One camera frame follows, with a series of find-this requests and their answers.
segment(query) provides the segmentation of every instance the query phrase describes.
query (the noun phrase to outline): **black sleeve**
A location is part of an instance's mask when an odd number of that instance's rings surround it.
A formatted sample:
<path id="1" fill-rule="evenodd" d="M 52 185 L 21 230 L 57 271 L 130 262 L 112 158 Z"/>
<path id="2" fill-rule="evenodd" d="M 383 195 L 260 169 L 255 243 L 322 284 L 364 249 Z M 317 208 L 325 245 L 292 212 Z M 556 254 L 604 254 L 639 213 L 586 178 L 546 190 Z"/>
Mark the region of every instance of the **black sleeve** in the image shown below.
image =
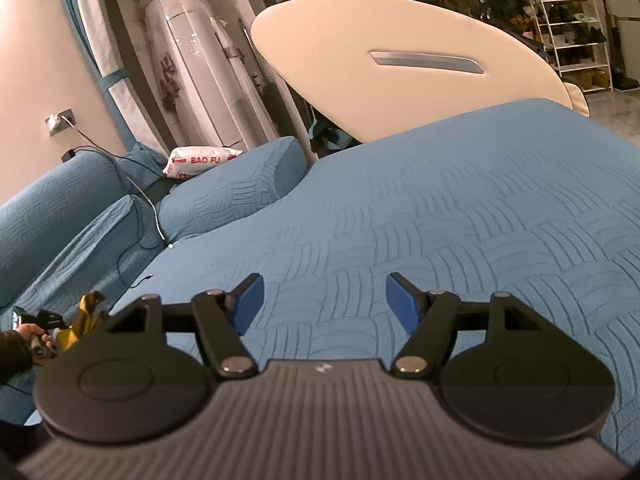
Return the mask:
<path id="1" fill-rule="evenodd" d="M 33 365 L 31 349 L 15 330 L 0 332 L 0 383 L 27 371 Z"/>

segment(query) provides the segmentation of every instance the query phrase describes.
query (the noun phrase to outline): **curtain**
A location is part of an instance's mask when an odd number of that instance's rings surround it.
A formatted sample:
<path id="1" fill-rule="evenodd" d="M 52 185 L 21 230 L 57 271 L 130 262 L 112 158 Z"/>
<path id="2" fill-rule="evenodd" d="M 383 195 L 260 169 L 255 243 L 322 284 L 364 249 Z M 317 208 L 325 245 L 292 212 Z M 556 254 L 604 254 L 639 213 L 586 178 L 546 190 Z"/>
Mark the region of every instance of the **curtain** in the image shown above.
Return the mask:
<path id="1" fill-rule="evenodd" d="M 138 105 L 127 70 L 114 47 L 100 0 L 62 0 L 86 65 L 96 79 L 127 150 L 139 141 L 166 153 Z"/>

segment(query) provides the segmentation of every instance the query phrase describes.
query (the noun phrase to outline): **floor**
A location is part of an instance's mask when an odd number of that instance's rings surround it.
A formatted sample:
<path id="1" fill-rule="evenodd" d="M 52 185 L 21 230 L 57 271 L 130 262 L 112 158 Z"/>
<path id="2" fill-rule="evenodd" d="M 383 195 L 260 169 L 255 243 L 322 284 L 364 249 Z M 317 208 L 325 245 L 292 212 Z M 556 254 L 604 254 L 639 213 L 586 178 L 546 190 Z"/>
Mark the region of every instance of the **floor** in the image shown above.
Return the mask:
<path id="1" fill-rule="evenodd" d="M 591 119 L 640 146 L 640 89 L 586 95 Z"/>

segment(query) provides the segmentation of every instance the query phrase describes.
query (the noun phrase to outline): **appliance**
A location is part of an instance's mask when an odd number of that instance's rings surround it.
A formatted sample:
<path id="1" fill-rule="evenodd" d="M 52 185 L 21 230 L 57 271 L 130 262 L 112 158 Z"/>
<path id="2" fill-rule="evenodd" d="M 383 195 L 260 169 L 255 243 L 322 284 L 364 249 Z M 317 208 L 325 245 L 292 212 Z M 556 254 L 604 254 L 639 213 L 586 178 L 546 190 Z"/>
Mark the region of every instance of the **appliance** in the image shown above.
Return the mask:
<path id="1" fill-rule="evenodd" d="M 252 149 L 278 137 L 207 0 L 140 0 L 164 99 L 189 144 Z"/>

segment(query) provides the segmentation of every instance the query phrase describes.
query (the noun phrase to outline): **power cord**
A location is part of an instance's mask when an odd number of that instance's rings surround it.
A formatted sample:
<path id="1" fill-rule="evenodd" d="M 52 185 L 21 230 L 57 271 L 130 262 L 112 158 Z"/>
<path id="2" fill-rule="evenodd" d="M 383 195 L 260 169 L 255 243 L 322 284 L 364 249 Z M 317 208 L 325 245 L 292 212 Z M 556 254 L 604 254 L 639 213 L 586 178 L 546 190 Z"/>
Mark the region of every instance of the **power cord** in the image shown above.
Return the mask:
<path id="1" fill-rule="evenodd" d="M 146 166 L 145 164 L 142 164 L 141 162 L 138 162 L 136 160 L 133 160 L 131 158 L 127 158 L 126 156 L 119 156 L 119 155 L 115 155 L 113 153 L 111 153 L 109 150 L 106 150 L 105 148 L 103 148 L 102 146 L 100 146 L 99 144 L 97 144 L 96 142 L 93 141 L 93 139 L 91 139 L 89 136 L 85 135 L 84 133 L 82 133 L 82 131 L 76 127 L 75 124 L 73 124 L 71 122 L 71 120 L 69 120 L 67 117 L 65 117 L 63 114 L 58 115 L 58 118 L 62 118 L 63 120 L 66 121 L 66 123 L 71 126 L 80 136 L 84 137 L 86 140 L 88 140 L 92 145 L 95 146 L 95 148 L 97 150 L 100 150 L 100 152 L 102 152 L 105 155 L 108 155 L 112 158 L 121 158 L 124 160 L 129 160 L 131 162 L 135 162 L 136 164 L 139 164 L 140 166 L 142 166 L 143 168 L 146 168 L 147 170 L 151 171 L 151 173 L 156 174 L 158 176 L 164 176 L 164 175 L 160 175 L 158 173 L 156 173 L 154 170 L 152 170 L 151 168 L 149 168 L 148 166 Z M 96 151 L 96 150 L 91 150 L 89 149 L 89 146 L 79 146 L 78 148 L 76 148 L 76 150 L 78 151 Z M 156 209 L 156 206 L 154 205 L 153 201 L 149 199 L 149 197 L 145 194 L 145 192 L 140 188 L 140 186 L 138 186 L 138 184 L 136 184 L 131 177 L 123 170 L 125 176 L 127 177 L 127 180 L 130 181 L 130 183 L 133 184 L 133 186 L 140 192 L 140 194 L 145 198 L 145 200 L 148 202 L 148 204 L 151 206 L 151 209 L 154 212 L 154 220 L 156 221 L 156 230 L 158 231 L 158 234 L 160 235 L 160 238 L 162 238 L 162 241 L 164 242 L 165 246 L 168 247 L 169 249 L 173 249 L 174 245 L 169 242 L 166 237 L 164 236 L 164 233 L 162 232 L 162 229 L 160 228 L 160 221 L 158 219 L 158 210 Z"/>
<path id="2" fill-rule="evenodd" d="M 9 383 L 0 383 L 0 386 L 7 386 L 8 388 L 15 390 L 16 392 L 20 392 L 22 394 L 25 394 L 27 396 L 32 397 L 33 394 L 30 394 L 29 392 L 25 392 L 24 390 L 20 389 L 20 388 L 16 388 L 15 386 L 13 386 L 12 384 Z"/>
<path id="3" fill-rule="evenodd" d="M 240 144 L 242 142 L 242 139 L 240 140 L 236 140 L 236 142 L 234 142 L 233 144 L 230 144 L 228 146 L 222 146 L 222 148 L 232 148 L 234 147 L 236 144 Z"/>
<path id="4" fill-rule="evenodd" d="M 124 180 L 122 179 L 122 175 L 121 175 L 121 171 L 122 173 L 125 173 L 116 163 L 115 159 L 110 157 L 109 153 L 105 153 L 102 152 L 101 150 L 96 150 L 95 148 L 80 148 L 78 151 L 80 152 L 92 152 L 92 153 L 97 153 L 98 155 L 102 156 L 103 158 L 105 158 L 106 160 L 109 161 L 110 164 L 113 165 L 114 170 L 116 171 L 116 175 L 118 176 L 118 180 L 120 181 L 120 183 L 122 184 L 122 187 L 125 189 L 125 191 L 127 193 L 129 193 L 129 186 L 127 186 L 127 184 L 125 184 Z M 141 217 L 141 213 L 138 209 L 140 205 L 137 202 L 134 202 L 133 204 L 133 211 L 136 215 L 136 229 L 138 231 L 138 239 L 136 241 L 134 241 L 131 245 L 129 245 L 126 249 L 124 249 L 120 255 L 118 256 L 118 258 L 116 259 L 116 272 L 118 273 L 118 277 L 120 279 L 120 281 L 122 282 L 122 284 L 124 286 L 126 286 L 127 288 L 130 288 L 131 283 L 127 283 L 123 276 L 122 276 L 122 272 L 120 270 L 120 261 L 122 260 L 123 256 L 125 254 L 127 254 L 133 247 L 135 247 L 135 245 L 140 245 L 141 248 L 143 248 L 145 251 L 151 251 L 153 249 L 155 249 L 158 244 L 154 245 L 153 247 L 145 247 L 142 244 L 142 238 L 145 235 L 145 230 L 144 230 L 144 221 Z"/>

